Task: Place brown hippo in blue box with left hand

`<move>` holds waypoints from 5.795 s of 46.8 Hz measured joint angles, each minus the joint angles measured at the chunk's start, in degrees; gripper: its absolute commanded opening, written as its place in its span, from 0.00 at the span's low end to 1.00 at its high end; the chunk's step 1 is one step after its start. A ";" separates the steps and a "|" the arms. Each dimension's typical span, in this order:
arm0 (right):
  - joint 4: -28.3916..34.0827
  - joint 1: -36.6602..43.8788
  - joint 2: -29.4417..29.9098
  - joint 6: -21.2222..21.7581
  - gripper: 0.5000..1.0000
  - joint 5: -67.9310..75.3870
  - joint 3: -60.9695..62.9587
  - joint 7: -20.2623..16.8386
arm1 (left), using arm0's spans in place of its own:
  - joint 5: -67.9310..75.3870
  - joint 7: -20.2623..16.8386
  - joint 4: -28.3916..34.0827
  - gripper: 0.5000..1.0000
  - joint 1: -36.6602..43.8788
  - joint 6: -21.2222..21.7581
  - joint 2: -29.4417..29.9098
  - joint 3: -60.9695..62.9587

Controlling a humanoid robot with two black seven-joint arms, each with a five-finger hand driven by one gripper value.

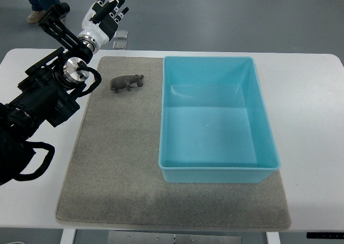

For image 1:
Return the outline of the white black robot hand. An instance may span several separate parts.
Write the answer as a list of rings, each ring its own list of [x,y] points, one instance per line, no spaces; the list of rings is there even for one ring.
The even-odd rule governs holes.
[[[125,0],[97,0],[91,5],[82,21],[78,38],[93,45],[93,49],[108,43],[118,29],[120,21],[129,11]]]

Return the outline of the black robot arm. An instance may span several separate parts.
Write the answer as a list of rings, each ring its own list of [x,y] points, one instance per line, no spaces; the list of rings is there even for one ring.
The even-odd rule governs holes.
[[[87,66],[92,50],[61,22],[70,11],[67,3],[55,4],[39,20],[39,26],[62,46],[26,70],[18,84],[21,94],[1,104],[1,184],[31,181],[48,169],[54,146],[28,139],[48,121],[56,127],[79,108],[77,98],[94,91],[100,74]]]

